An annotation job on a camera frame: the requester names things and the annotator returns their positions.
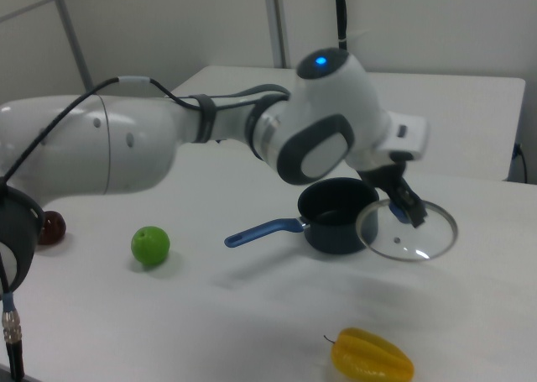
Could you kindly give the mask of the robot gripper body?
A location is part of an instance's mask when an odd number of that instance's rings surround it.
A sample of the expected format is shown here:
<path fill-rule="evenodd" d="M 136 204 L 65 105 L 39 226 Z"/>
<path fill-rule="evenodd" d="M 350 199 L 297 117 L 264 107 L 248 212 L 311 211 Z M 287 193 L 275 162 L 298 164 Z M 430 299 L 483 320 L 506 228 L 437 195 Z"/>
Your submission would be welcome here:
<path fill-rule="evenodd" d="M 425 118 L 387 111 L 388 126 L 373 146 L 375 160 L 420 160 L 428 144 L 430 126 Z"/>

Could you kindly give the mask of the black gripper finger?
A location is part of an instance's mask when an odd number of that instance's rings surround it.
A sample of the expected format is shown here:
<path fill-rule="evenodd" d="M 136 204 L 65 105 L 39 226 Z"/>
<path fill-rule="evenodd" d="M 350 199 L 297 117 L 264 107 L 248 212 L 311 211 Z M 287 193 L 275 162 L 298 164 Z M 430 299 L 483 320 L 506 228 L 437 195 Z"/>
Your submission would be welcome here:
<path fill-rule="evenodd" d="M 360 178 L 370 187 L 384 191 L 390 201 L 399 207 L 399 164 L 385 165 L 375 170 L 361 170 Z"/>
<path fill-rule="evenodd" d="M 401 223 L 417 228 L 425 222 L 427 212 L 425 204 L 404 179 L 405 170 L 404 161 L 394 164 L 390 207 Z"/>

